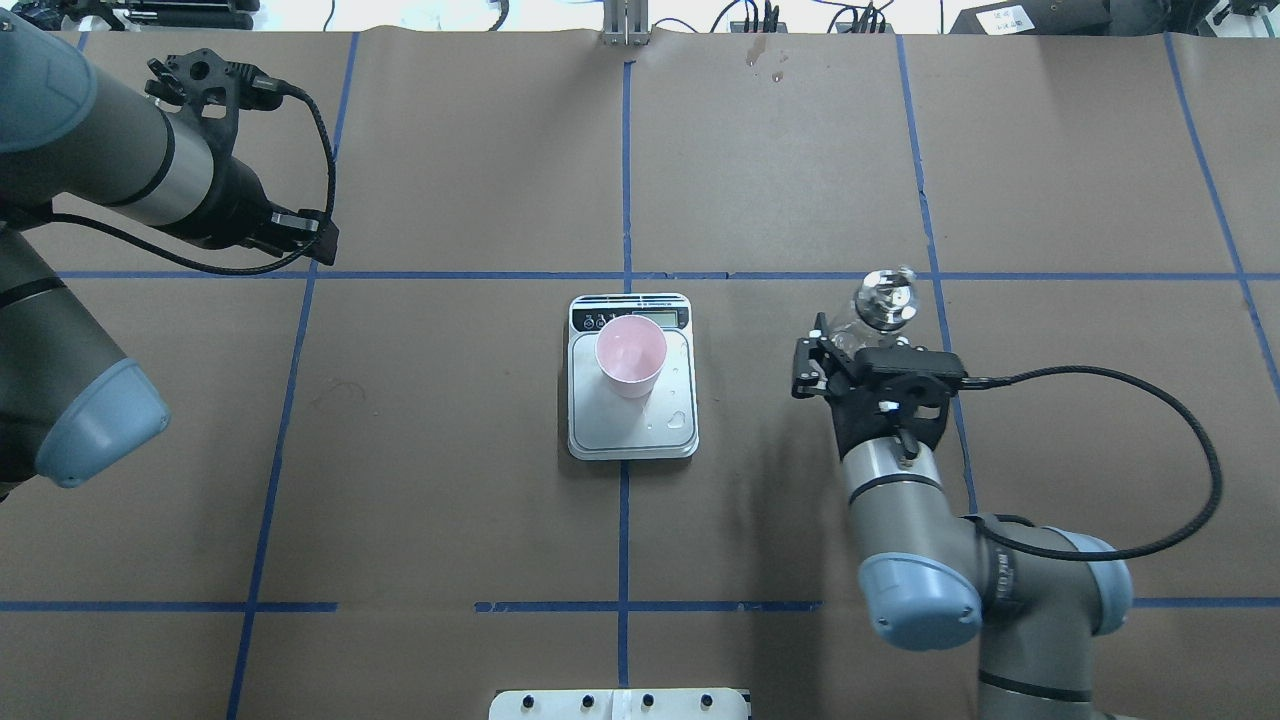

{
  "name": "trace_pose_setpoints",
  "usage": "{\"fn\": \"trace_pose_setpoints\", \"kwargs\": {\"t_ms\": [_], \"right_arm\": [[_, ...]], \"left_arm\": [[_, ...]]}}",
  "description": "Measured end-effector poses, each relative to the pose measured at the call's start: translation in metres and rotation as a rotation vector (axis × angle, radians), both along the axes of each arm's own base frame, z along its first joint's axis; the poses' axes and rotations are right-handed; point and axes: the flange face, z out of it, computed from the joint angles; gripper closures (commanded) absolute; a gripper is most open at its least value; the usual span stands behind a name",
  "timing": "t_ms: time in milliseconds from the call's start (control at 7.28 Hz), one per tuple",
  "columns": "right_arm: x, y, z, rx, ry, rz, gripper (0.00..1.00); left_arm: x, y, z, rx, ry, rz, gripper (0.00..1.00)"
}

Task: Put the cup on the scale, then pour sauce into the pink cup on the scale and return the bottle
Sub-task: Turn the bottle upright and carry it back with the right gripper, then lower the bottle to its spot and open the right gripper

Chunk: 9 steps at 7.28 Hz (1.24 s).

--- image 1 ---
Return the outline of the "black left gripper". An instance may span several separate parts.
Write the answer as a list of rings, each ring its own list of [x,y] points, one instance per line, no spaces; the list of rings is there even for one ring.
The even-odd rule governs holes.
[[[283,102],[269,73],[207,47],[152,58],[147,67],[146,94],[178,109],[165,115],[172,150],[165,176],[146,196],[161,213],[148,225],[200,249],[300,252],[334,265],[337,223],[323,210],[279,208],[259,176],[234,156],[241,111],[273,111]]]

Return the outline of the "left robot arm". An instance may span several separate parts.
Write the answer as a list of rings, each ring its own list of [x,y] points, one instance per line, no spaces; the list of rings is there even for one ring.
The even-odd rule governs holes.
[[[3,493],[37,477],[76,488],[170,424],[143,368],[27,240],[54,224],[104,233],[184,269],[264,275],[332,265],[337,159],[316,101],[214,50],[148,61],[143,91],[14,12],[3,13]],[[303,102],[326,164],[325,204],[271,201],[236,158],[242,111]]]

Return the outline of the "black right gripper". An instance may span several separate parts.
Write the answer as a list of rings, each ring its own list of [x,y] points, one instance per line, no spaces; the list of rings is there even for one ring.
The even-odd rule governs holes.
[[[936,450],[947,428],[950,404],[966,379],[956,354],[911,345],[838,348],[824,314],[796,340],[791,396],[823,398],[829,409],[837,457],[873,439],[895,439],[908,459]]]

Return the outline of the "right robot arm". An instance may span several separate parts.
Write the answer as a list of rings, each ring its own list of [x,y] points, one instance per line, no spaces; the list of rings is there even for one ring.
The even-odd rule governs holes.
[[[1124,624],[1132,574],[1094,537],[952,510],[934,451],[965,375],[904,341],[849,354],[824,314],[796,343],[792,396],[829,406],[870,625],[914,652],[977,641],[982,719],[1101,719],[1094,639]]]

